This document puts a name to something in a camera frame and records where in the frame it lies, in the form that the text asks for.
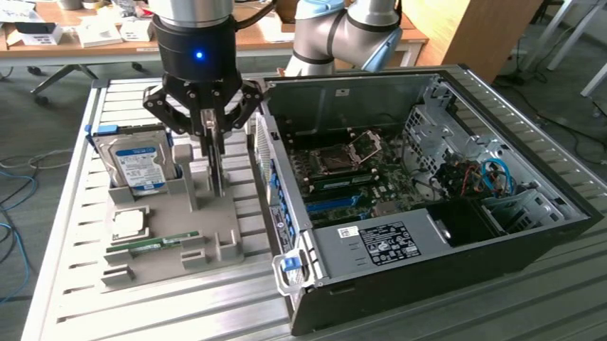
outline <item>slotted aluminum surface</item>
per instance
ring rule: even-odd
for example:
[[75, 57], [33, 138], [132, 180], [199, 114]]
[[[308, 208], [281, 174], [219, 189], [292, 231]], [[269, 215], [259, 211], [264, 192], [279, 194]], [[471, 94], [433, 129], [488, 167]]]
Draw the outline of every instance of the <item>slotted aluminum surface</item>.
[[[491, 108], [584, 198], [607, 212], [606, 185], [481, 81], [443, 67]], [[85, 124], [156, 122], [140, 108], [160, 79], [93, 89]], [[467, 108], [460, 118], [483, 124]], [[188, 143], [176, 137], [176, 143]], [[244, 132], [228, 140], [244, 263], [112, 293], [100, 293], [97, 254], [108, 177], [80, 133], [23, 340], [594, 340], [607, 335], [607, 229], [602, 222], [524, 271], [305, 337], [291, 337], [284, 299], [248, 163]], [[199, 151], [195, 167], [205, 161]]]

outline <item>ventilation grille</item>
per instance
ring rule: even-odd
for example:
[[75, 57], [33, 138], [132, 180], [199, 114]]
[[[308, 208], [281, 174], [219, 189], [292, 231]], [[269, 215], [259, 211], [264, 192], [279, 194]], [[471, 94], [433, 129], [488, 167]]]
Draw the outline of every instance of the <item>ventilation grille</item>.
[[267, 138], [264, 132], [264, 126], [261, 124], [261, 119], [257, 117], [257, 122], [255, 124], [255, 151], [257, 157], [257, 164], [260, 165], [261, 174], [265, 179], [265, 183], [269, 181], [269, 147], [267, 145]]

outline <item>expansion slot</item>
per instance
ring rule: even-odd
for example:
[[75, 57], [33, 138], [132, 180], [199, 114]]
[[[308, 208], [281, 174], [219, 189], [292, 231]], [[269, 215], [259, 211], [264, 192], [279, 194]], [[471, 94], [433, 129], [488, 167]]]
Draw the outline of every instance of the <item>expansion slot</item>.
[[325, 202], [315, 202], [305, 206], [308, 212], [319, 212], [324, 210], [333, 210], [341, 207], [353, 207], [359, 203], [361, 195], [353, 195], [352, 197], [343, 197], [341, 199], [335, 199]]
[[132, 253], [143, 253], [148, 251], [155, 251], [159, 249], [167, 249], [169, 247], [175, 247], [181, 244], [181, 239], [188, 238], [188, 237], [196, 237], [199, 236], [197, 231], [181, 233], [181, 234], [175, 234], [168, 237], [159, 237], [159, 238], [152, 238], [148, 240], [141, 240], [137, 242], [132, 242], [128, 244], [121, 244], [116, 245], [115, 247], [108, 247], [107, 248], [107, 253], [116, 252], [116, 251], [123, 251], [123, 250], [129, 250]]

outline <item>white box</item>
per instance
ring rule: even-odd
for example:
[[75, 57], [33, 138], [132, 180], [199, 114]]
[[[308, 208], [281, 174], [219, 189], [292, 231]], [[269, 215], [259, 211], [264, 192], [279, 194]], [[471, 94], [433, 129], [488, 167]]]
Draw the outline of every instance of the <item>white box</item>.
[[153, 36], [152, 21], [127, 21], [120, 28], [120, 35], [125, 41], [149, 41]]
[[83, 24], [76, 27], [76, 32], [83, 48], [120, 44], [123, 42], [120, 33], [112, 23], [107, 25]]
[[25, 45], [57, 45], [64, 34], [63, 28], [56, 25], [51, 34], [24, 34], [21, 40]]

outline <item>wooden cabinet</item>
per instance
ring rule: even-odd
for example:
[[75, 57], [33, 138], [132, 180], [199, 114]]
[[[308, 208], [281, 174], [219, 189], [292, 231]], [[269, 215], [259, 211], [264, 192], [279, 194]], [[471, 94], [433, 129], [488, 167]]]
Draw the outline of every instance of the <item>wooden cabinet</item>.
[[417, 65], [464, 63], [492, 82], [541, 0], [403, 0], [428, 36]]

